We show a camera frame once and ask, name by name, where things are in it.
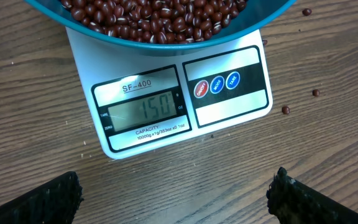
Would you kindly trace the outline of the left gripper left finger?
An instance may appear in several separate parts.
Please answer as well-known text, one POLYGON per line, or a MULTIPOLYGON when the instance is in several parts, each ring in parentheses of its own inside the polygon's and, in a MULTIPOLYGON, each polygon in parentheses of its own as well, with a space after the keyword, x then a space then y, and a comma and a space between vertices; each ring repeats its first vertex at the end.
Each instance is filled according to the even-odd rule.
POLYGON ((76 172, 66 172, 1 205, 0 224, 72 223, 82 193, 76 172))

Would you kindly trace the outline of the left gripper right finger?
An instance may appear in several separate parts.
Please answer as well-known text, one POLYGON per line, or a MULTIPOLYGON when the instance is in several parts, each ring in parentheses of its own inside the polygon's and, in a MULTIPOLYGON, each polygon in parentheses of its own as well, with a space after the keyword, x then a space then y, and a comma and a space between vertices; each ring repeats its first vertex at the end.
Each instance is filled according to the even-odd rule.
POLYGON ((315 191, 280 167, 266 192, 271 215, 286 224, 356 224, 358 213, 315 191))

